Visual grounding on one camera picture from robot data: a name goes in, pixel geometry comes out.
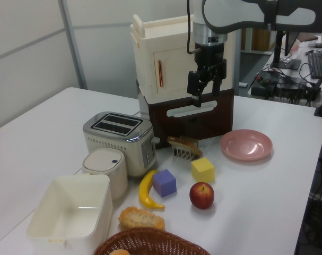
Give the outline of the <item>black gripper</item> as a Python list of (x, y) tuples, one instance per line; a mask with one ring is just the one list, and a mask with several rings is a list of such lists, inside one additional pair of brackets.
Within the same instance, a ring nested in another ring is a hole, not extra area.
[(213, 95), (218, 96), (222, 81), (227, 76), (227, 60), (224, 58), (224, 43), (203, 45), (195, 43), (197, 71), (189, 71), (187, 92), (191, 94), (193, 105), (201, 107), (205, 84), (201, 80), (213, 80)]

